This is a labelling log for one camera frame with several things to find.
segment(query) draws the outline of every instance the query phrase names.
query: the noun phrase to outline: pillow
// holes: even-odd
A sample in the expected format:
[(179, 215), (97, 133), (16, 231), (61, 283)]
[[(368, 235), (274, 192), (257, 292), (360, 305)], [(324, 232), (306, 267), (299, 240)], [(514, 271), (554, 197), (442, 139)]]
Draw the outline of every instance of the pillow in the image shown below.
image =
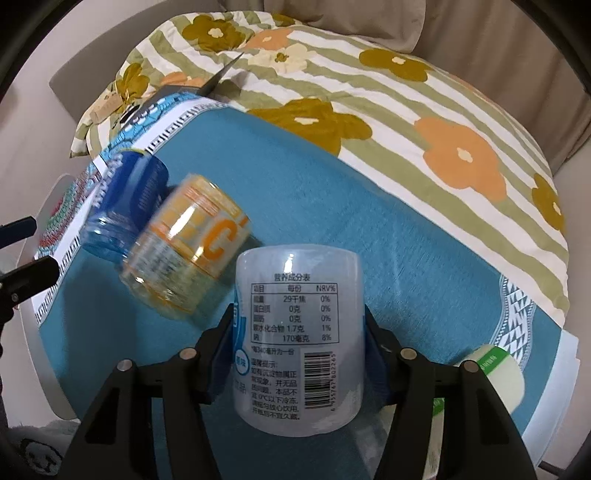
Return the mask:
[(390, 50), (411, 52), (425, 20), (425, 0), (224, 0), (228, 10), (263, 10), (311, 27), (358, 35)]

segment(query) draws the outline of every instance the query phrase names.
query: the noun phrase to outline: geometric pattern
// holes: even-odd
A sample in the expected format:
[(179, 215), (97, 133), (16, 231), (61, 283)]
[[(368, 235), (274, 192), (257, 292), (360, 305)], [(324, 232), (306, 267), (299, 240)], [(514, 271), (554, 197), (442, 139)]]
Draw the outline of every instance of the geometric pattern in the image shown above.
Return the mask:
[(518, 286), (501, 275), (499, 279), (502, 311), (490, 343), (509, 352), (523, 371), (530, 359), (532, 320), (537, 305)]

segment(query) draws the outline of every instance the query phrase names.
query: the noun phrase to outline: plastic bottle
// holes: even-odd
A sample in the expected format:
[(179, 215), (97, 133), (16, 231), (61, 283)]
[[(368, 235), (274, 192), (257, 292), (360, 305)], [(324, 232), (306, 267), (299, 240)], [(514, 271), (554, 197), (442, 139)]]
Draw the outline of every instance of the plastic bottle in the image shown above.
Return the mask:
[(363, 397), (359, 257), (321, 245), (249, 250), (236, 263), (234, 405), (263, 432), (332, 432)]
[(156, 157), (125, 150), (108, 164), (80, 240), (97, 257), (118, 262), (161, 203), (168, 170)]
[(202, 176), (189, 175), (124, 259), (121, 280), (173, 319), (189, 316), (250, 233), (243, 211)]

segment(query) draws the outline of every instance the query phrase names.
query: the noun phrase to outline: white wall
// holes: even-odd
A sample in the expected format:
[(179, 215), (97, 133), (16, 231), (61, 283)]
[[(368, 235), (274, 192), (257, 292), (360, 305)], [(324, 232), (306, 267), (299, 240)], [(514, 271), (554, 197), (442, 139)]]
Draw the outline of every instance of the white wall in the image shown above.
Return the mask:
[[(83, 0), (25, 63), (0, 103), (0, 224), (35, 216), (62, 173), (78, 175), (86, 167), (86, 157), (68, 158), (76, 124), (49, 88), (50, 78), (92, 40), (161, 1)], [(20, 246), (0, 251), (0, 269), (13, 267), (19, 251)], [(2, 345), (9, 423), (42, 426), (55, 419), (32, 369), (18, 315), (6, 324)]]

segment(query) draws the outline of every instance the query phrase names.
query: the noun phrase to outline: blue bedsheet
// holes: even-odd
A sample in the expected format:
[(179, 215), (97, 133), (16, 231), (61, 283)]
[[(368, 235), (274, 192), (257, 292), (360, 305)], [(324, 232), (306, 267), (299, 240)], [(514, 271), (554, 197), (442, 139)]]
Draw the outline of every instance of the blue bedsheet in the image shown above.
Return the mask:
[[(157, 155), (171, 182), (199, 173), (231, 196), (251, 218), (251, 247), (309, 242), (357, 252), (365, 301), (378, 323), (431, 360), (455, 362), (484, 343), (501, 341), (504, 333), (509, 345), (517, 320), (504, 305), (529, 305), (521, 290), (406, 204), (336, 157), (257, 118), (230, 108), (203, 112)], [(112, 264), (80, 251), (41, 326), (76, 413), (84, 414), (118, 360), (160, 362), (194, 344), (233, 300), (232, 289), (228, 268), (191, 322), (167, 320), (128, 294)], [(546, 385), (561, 329), (534, 304), (520, 318), (519, 327), (531, 330), (527, 342), (514, 345), (526, 388), (513, 418), (523, 432)], [(368, 477), (351, 429), (311, 439), (272, 437), (246, 425), (231, 398), (228, 387), (204, 409), (224, 478)], [(371, 414), (371, 399), (366, 403), (363, 411)], [(285, 469), (295, 451), (299, 461)]]

